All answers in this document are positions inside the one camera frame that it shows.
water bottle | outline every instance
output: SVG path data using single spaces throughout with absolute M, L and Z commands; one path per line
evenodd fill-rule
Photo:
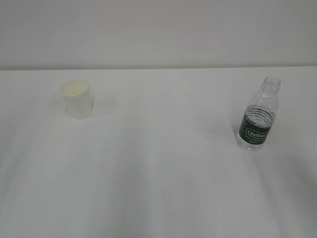
M 279 87 L 277 77 L 266 77 L 260 91 L 249 101 L 236 140 L 247 150 L 260 149 L 276 118 Z

table surface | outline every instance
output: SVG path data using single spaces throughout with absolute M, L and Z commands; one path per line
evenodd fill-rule
M 265 146 L 234 133 L 282 80 Z M 89 79 L 93 115 L 59 87 Z M 317 67 L 0 71 L 0 237 L 316 238 Z

paper cup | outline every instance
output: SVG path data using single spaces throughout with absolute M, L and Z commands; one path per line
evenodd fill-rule
M 66 112 L 71 118 L 83 120 L 90 117 L 93 105 L 88 81 L 69 81 L 61 86 L 60 91 L 66 102 Z

bottle label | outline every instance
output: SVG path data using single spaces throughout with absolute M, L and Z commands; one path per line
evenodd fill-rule
M 271 127 L 263 128 L 254 125 L 244 115 L 239 129 L 239 135 L 244 141 L 250 144 L 261 145 L 265 142 L 266 136 L 270 129 Z

white wall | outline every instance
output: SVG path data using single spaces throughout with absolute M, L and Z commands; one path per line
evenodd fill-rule
M 317 64 L 317 0 L 2 0 L 0 67 Z

